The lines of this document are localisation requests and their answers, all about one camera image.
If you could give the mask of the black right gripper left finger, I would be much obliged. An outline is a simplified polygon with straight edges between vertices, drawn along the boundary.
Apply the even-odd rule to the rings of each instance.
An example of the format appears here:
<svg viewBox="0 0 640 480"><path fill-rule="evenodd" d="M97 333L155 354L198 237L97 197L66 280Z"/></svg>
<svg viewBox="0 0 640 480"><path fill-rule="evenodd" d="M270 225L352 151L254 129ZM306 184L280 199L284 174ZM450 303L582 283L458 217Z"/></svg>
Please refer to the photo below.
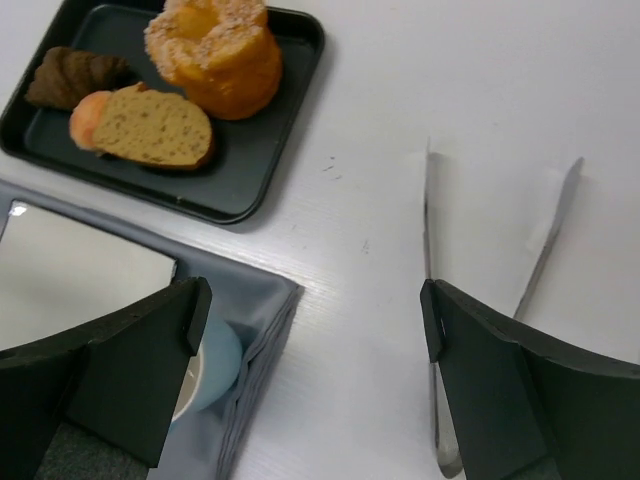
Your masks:
<svg viewBox="0 0 640 480"><path fill-rule="evenodd" d="M212 294L178 281L125 308L1 353L1 467L36 470L63 424L157 467Z"/></svg>

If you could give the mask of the metal tongs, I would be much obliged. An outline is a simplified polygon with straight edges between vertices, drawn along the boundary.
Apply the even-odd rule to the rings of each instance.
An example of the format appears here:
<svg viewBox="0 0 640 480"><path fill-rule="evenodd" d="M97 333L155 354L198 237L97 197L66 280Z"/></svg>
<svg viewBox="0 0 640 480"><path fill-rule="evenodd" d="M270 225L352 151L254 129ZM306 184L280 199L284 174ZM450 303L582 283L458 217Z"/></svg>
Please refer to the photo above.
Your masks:
<svg viewBox="0 0 640 480"><path fill-rule="evenodd" d="M544 272L546 262L551 255L554 244L558 238L566 215L575 198L577 187L581 178L584 159L578 158L567 170L563 178L558 200L556 202L552 221L545 227L546 236L544 243L537 255L534 267L531 269L526 287L520 297L513 318L521 321L525 318L529 305L534 297L539 280ZM435 209L432 206L435 194L436 155L431 152L431 147L426 147L425 152L425 182L423 195L423 248L425 274L428 280L433 278L432 267L434 261L434 240L431 234L430 221L433 219ZM446 479L454 479L463 471L463 462L459 451L457 437L454 430L453 419L446 398L444 381L439 365L430 365L431 382L431 414L435 456L441 474Z"/></svg>

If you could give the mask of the small round orange bun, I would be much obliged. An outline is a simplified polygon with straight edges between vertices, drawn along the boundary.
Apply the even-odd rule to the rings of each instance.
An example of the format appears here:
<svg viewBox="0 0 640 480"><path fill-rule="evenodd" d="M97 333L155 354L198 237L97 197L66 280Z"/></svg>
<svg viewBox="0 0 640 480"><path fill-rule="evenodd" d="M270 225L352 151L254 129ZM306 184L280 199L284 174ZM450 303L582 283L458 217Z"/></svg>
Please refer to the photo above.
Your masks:
<svg viewBox="0 0 640 480"><path fill-rule="evenodd" d="M112 93L96 91L84 97L73 109L69 119L69 134L76 146L82 150L93 151L94 130Z"/></svg>

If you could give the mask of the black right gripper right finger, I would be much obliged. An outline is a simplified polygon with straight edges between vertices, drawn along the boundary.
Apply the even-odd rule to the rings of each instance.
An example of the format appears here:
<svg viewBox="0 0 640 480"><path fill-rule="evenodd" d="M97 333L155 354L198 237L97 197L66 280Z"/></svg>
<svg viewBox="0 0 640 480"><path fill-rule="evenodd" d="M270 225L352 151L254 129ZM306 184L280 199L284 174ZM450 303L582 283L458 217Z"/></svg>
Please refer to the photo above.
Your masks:
<svg viewBox="0 0 640 480"><path fill-rule="evenodd" d="M513 320L443 280L420 301L469 479L636 479L639 367Z"/></svg>

